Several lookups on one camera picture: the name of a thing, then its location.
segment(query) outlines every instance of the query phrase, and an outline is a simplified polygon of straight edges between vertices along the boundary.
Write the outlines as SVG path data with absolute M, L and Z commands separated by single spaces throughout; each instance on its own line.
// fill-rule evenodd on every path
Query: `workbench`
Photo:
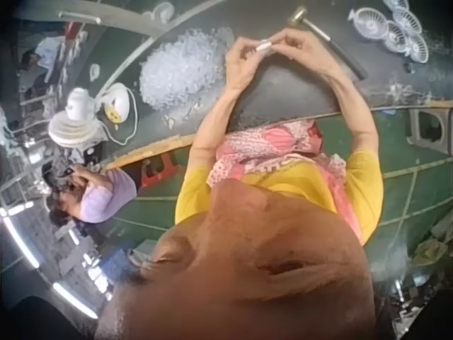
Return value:
M 121 6 L 121 1 L 115 1 L 117 6 Z M 132 1 L 123 1 L 126 3 L 124 6 L 131 6 Z M 138 0 L 134 1 L 135 7 L 143 8 L 137 5 Z M 300 0 L 223 1 L 182 22 L 150 44 L 115 80 L 130 87 L 135 94 L 139 113 L 137 134 L 124 147 L 106 142 L 103 148 L 105 162 L 110 166 L 122 166 L 191 144 L 201 120 L 222 90 L 223 83 L 219 82 L 201 91 L 184 107 L 154 111 L 142 102 L 138 84 L 140 63 L 153 49 L 161 43 L 175 41 L 178 35 L 190 28 L 210 32 L 212 28 L 230 27 L 235 37 L 266 39 L 285 27 L 287 19 L 300 4 Z M 391 12 L 383 1 L 304 0 L 303 4 L 308 8 L 310 21 L 326 31 L 367 70 L 368 78 L 358 81 L 343 64 L 372 110 L 453 106 L 452 19 L 442 8 L 436 8 L 434 4 L 411 4 L 411 10 L 422 23 L 423 36 L 430 48 L 428 63 L 418 64 L 404 55 L 388 51 L 380 41 L 365 40 L 348 21 L 351 9 L 366 6 L 391 19 Z M 88 88 L 95 96 L 109 75 L 133 50 L 146 42 L 147 37 L 94 25 L 86 25 L 85 29 L 89 39 L 80 56 L 83 63 L 74 65 L 76 71 L 72 72 L 71 83 Z M 92 63 L 101 66 L 101 77 L 90 83 L 88 69 Z M 411 63 L 413 73 L 408 72 L 407 63 Z M 338 113 L 338 104 L 325 83 L 295 62 L 272 55 L 263 61 L 254 82 L 236 105 L 228 131 Z M 105 121 L 115 138 L 125 139 L 133 128 L 132 105 L 130 117 L 118 125 L 118 130 Z

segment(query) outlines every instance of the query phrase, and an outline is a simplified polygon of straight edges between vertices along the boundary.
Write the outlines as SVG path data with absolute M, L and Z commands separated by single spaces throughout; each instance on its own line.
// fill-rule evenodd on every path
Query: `hammer handle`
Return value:
M 359 80 L 365 80 L 368 78 L 368 72 L 363 68 L 363 66 L 351 55 L 344 51 L 343 48 L 335 41 L 330 40 L 328 42 L 332 50 L 339 56 L 347 66 L 355 73 Z

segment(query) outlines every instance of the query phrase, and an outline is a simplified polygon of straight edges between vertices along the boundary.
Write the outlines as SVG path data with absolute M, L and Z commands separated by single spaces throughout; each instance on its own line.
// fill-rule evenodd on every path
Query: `worker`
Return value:
M 345 182 L 331 190 L 326 179 L 335 177 L 306 152 L 287 158 L 280 152 L 280 166 L 244 157 L 232 164 L 246 165 L 239 175 L 227 166 L 215 170 L 222 160 L 231 166 L 222 154 L 237 159 L 261 148 L 247 144 L 244 136 L 256 137 L 242 132 L 235 148 L 224 146 L 231 112 L 267 55 L 244 57 L 261 42 L 239 38 L 226 56 L 226 86 L 190 150 L 176 225 L 160 238 L 150 262 L 116 285 L 97 339 L 374 339 L 372 279 L 362 249 L 383 198 L 372 114 L 313 34 L 284 29 L 269 41 L 272 52 L 316 73 L 336 95 L 353 136 Z M 290 148 L 288 140 L 273 146 Z M 300 149 L 309 147 L 316 149 L 315 143 Z M 336 204 L 340 197 L 343 205 Z
M 70 166 L 73 171 L 63 189 L 54 189 L 47 197 L 50 222 L 62 227 L 70 219 L 87 223 L 105 222 L 123 206 L 137 197 L 138 190 L 148 177 L 149 162 L 142 166 L 128 164 L 104 174 L 92 172 L 80 164 Z

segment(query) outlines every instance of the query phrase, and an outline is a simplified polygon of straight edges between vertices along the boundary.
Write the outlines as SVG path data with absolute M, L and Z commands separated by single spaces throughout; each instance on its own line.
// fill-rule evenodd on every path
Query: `factory floor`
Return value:
M 409 256 L 427 231 L 453 209 L 453 163 L 446 154 L 414 147 L 406 140 L 408 112 L 374 114 L 380 135 L 380 160 L 384 176 L 384 207 L 377 230 L 365 246 L 369 265 L 377 276 L 407 266 Z M 341 116 L 318 121 L 324 152 L 346 159 L 351 136 Z M 185 165 L 188 148 L 171 154 Z M 173 225 L 176 196 L 183 168 L 169 180 L 141 192 L 116 217 L 100 226 L 108 235 L 140 242 L 157 239 Z

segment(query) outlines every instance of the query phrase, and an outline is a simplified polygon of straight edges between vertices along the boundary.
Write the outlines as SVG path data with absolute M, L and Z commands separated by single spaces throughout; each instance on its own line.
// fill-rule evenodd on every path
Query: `hammer head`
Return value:
M 296 11 L 289 17 L 288 24 L 293 27 L 298 26 L 302 23 L 302 20 L 304 20 L 307 13 L 308 10 L 305 6 L 297 7 Z

